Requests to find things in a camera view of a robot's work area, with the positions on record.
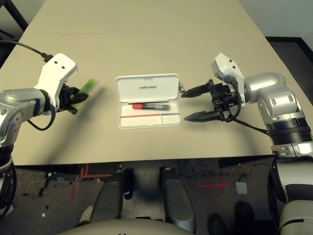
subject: beige tabletop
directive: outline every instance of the beige tabletop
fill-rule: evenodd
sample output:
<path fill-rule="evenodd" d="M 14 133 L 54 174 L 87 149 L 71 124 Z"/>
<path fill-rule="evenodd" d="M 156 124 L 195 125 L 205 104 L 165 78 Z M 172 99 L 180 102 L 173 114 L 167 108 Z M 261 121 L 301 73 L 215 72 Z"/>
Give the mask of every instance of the beige tabletop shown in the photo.
<path fill-rule="evenodd" d="M 13 152 L 17 165 L 271 154 L 269 137 L 237 123 L 182 120 L 176 127 L 136 130 L 117 125 L 116 77 L 177 73 L 189 89 L 210 78 L 218 82 L 210 65 L 220 52 L 245 77 L 283 74 L 313 126 L 310 102 L 236 0 L 47 0 L 20 41 L 74 60 L 78 72 L 68 85 L 79 88 L 90 78 L 99 84 L 77 115 L 58 113 L 47 131 L 24 123 Z M 16 47 L 0 70 L 0 90 L 35 86 L 43 65 L 39 55 Z M 213 108 L 208 94 L 178 103 L 182 117 Z M 238 119 L 264 128 L 256 104 Z M 32 120 L 45 126 L 49 117 Z"/>

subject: black cable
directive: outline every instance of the black cable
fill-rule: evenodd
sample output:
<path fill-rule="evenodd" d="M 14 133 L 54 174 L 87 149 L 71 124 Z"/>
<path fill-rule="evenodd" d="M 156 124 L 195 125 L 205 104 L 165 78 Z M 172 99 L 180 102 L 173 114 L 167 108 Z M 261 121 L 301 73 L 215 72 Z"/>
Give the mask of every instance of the black cable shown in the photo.
<path fill-rule="evenodd" d="M 255 127 L 255 126 L 251 126 L 250 124 L 248 124 L 248 123 L 246 123 L 246 122 L 244 122 L 244 121 L 238 120 L 238 119 L 236 119 L 236 118 L 234 119 L 234 121 L 235 121 L 236 123 L 239 123 L 239 124 L 243 125 L 243 126 L 252 128 L 253 130 L 256 130 L 256 131 L 259 131 L 259 132 L 261 132 L 261 133 L 263 133 L 263 134 L 268 135 L 268 131 L 265 130 L 265 129 L 261 129 L 261 128 L 258 128 L 258 127 Z"/>
<path fill-rule="evenodd" d="M 0 217 L 0 223 L 3 221 L 3 219 L 5 218 L 6 214 L 8 213 L 12 203 L 13 203 L 13 199 L 15 197 L 15 193 L 16 193 L 16 188 L 17 188 L 17 176 L 16 176 L 16 169 L 15 166 L 12 162 L 11 164 L 11 171 L 12 171 L 12 176 L 13 176 L 13 188 L 12 188 L 12 193 L 11 193 L 11 197 L 10 200 L 8 202 L 8 205 L 6 206 L 6 208 L 4 209 L 3 213 L 1 214 Z"/>
<path fill-rule="evenodd" d="M 44 52 L 40 52 L 38 51 L 37 49 L 33 48 L 33 47 L 30 47 L 28 45 L 25 45 L 23 43 L 19 43 L 19 42 L 15 42 L 15 41 L 9 41 L 9 40 L 0 40 L 0 44 L 12 44 L 12 45 L 19 45 L 19 46 L 22 46 L 24 48 L 27 48 L 29 50 L 32 50 L 33 52 L 37 53 L 37 54 L 40 54 L 43 58 L 44 58 L 44 61 L 45 62 L 48 62 L 52 57 L 53 55 L 47 55 L 46 53 Z"/>
<path fill-rule="evenodd" d="M 55 120 L 55 109 L 54 109 L 54 106 L 53 105 L 50 105 L 50 111 L 51 111 L 51 119 L 50 119 L 50 122 L 48 123 L 48 125 L 45 127 L 45 128 L 41 128 L 39 126 L 37 126 L 36 124 L 34 124 L 31 120 L 28 120 L 27 122 L 29 124 L 31 124 L 33 127 L 35 127 L 37 130 L 40 130 L 40 131 L 45 131 L 47 130 L 54 122 Z"/>
<path fill-rule="evenodd" d="M 235 115 L 233 115 L 232 113 L 231 113 L 231 111 L 230 111 L 230 108 L 228 107 L 227 108 L 227 110 L 228 110 L 228 112 L 229 112 L 229 116 L 228 116 L 228 118 L 226 118 L 225 119 L 225 122 L 231 122 L 231 121 L 234 121 L 235 119 L 236 119 L 236 117 L 239 115 L 239 113 L 240 113 L 240 111 L 241 111 L 241 102 L 242 102 L 242 100 L 241 100 L 241 95 L 240 95 L 240 93 L 239 93 L 239 90 L 238 90 L 238 83 L 237 82 L 230 82 L 230 84 L 233 86 L 233 88 L 235 89 L 235 92 L 236 92 L 236 94 L 237 94 L 237 111 L 236 111 L 236 113 L 235 113 Z"/>
<path fill-rule="evenodd" d="M 241 177 L 243 177 L 243 176 L 246 176 L 246 174 L 241 174 L 241 175 L 239 176 L 238 182 L 241 180 Z"/>

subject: open case lid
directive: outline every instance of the open case lid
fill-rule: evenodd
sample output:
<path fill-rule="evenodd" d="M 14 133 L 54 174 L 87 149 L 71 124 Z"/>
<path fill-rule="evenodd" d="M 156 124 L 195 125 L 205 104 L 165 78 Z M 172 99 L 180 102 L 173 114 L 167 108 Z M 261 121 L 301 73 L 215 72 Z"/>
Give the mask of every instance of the open case lid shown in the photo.
<path fill-rule="evenodd" d="M 179 91 L 179 76 L 174 73 L 120 76 L 115 82 L 119 101 L 128 103 L 176 99 Z"/>

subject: shoe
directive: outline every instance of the shoe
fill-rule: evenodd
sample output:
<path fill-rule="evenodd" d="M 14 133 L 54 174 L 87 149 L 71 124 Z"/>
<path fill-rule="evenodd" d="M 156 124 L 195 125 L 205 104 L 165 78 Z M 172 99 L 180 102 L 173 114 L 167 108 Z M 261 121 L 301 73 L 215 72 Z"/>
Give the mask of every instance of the shoe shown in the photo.
<path fill-rule="evenodd" d="M 235 207 L 236 230 L 239 234 L 246 234 L 251 230 L 255 222 L 255 216 L 252 206 L 245 202 L 239 201 Z"/>
<path fill-rule="evenodd" d="M 213 214 L 207 220 L 207 231 L 210 235 L 228 235 L 226 224 L 219 214 Z"/>

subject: green object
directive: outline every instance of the green object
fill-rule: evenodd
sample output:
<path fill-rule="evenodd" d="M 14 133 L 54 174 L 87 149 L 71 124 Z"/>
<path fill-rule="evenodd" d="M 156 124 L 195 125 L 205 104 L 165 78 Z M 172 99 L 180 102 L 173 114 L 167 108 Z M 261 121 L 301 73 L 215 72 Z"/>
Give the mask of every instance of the green object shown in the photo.
<path fill-rule="evenodd" d="M 79 90 L 78 93 L 86 93 L 86 94 L 89 94 L 92 89 L 97 85 L 98 83 L 98 80 L 97 79 L 89 79 L 89 81 Z M 78 104 L 73 104 L 72 106 L 74 108 L 77 108 L 78 106 L 80 105 L 80 103 Z"/>

